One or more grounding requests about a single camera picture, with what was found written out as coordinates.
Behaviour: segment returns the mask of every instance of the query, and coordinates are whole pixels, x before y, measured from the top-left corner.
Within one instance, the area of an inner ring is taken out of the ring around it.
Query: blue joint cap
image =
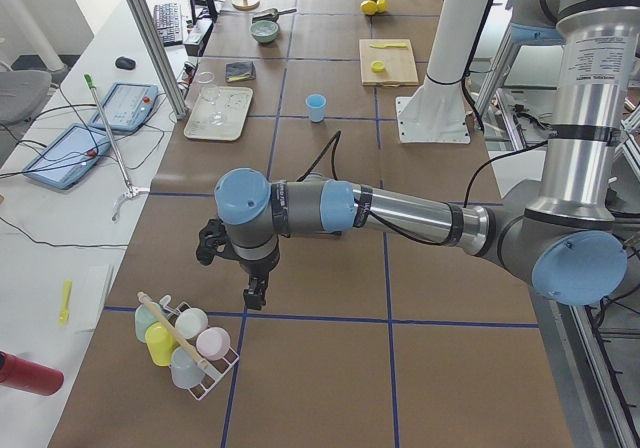
[[[329,180],[320,195],[320,220],[322,228],[332,233],[353,227],[356,207],[351,183]]]
[[[536,262],[533,288],[565,305],[590,305],[615,290],[627,271],[627,254],[603,231],[565,236]]]
[[[271,198],[271,187],[262,173],[237,168],[218,180],[213,194],[220,219],[229,225],[242,225],[264,211]]]
[[[511,23],[511,39],[523,45],[552,46],[564,43],[564,38],[555,28],[541,28],[517,23]]]

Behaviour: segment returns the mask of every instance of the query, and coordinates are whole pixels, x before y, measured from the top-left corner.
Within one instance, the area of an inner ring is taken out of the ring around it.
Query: chair seat
[[[21,70],[0,72],[0,123],[16,123],[29,118],[44,101],[51,74]]]

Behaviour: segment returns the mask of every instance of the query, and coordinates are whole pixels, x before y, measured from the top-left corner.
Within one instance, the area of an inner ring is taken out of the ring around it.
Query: white table
[[[167,49],[176,76],[187,60],[182,46]],[[127,56],[137,62],[133,71],[117,69],[114,61]],[[71,103],[92,103],[83,78],[89,73],[101,95],[115,81],[157,84],[163,89],[142,43],[127,5],[123,2],[87,47],[67,78],[62,91]],[[59,92],[45,109],[66,105]],[[80,111],[88,119],[93,110]],[[72,110],[59,110],[39,118],[25,139],[48,143],[71,123]],[[130,172],[136,186],[148,187],[170,138],[175,118],[166,100],[149,123],[164,131],[164,138],[147,161]],[[137,165],[158,143],[162,135],[148,127],[118,143],[127,166]],[[35,152],[18,145],[1,173],[22,170]],[[0,180],[0,216],[38,240],[52,243],[123,244],[129,242],[146,196],[127,201],[117,223],[111,221],[113,203],[125,192],[116,163],[103,159],[76,186],[56,192],[24,176]],[[77,331],[81,315],[99,310],[104,280],[87,279],[96,267],[111,266],[113,275],[124,256],[124,248],[52,248],[36,245],[24,235],[0,222],[0,350],[60,369],[65,382],[49,397],[26,393],[0,385],[0,432],[2,446],[46,446],[69,396],[91,331]],[[64,280],[73,280],[70,319],[58,326],[58,312]]]

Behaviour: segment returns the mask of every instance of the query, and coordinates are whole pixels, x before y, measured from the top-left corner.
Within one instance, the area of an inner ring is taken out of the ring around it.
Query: brown table
[[[487,159],[482,137],[400,144],[394,100],[414,88],[360,84],[358,39],[372,36],[410,38],[424,76],[440,0],[388,0],[372,19],[360,1],[262,0],[299,10],[266,46],[250,38],[251,13],[225,6],[200,69],[254,61],[257,79],[236,84],[254,89],[243,135],[196,142],[176,126],[51,446],[571,446],[527,287],[487,262],[373,231],[283,239],[267,306],[248,313],[237,264],[195,260],[222,174],[294,179],[338,129],[343,179],[463,199]],[[312,92],[328,99],[319,124],[304,116]],[[499,203],[490,170],[472,199]],[[184,299],[230,332],[240,363],[204,401],[135,339],[139,290]]]

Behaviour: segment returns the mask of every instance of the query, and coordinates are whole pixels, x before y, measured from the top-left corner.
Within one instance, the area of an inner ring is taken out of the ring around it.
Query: keyboard
[[[154,6],[153,22],[164,46],[182,44],[182,14],[178,3]]]

